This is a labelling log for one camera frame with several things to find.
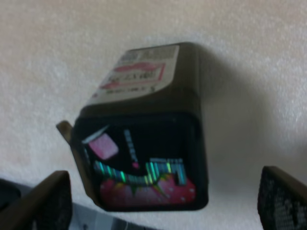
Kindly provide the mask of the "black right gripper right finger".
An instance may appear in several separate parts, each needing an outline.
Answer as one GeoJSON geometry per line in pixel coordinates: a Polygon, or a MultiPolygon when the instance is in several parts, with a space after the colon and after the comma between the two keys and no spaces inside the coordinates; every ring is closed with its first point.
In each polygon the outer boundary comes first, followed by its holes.
{"type": "Polygon", "coordinates": [[[265,166],[257,210],[264,230],[305,230],[307,186],[276,166],[265,166]]]}

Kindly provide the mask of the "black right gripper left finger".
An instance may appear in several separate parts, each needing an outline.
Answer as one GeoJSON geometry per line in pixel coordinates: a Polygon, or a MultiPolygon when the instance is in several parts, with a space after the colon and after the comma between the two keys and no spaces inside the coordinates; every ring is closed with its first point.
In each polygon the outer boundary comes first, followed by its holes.
{"type": "Polygon", "coordinates": [[[2,230],[67,230],[71,219],[72,195],[67,171],[53,172],[25,195],[1,179],[2,230]]]}

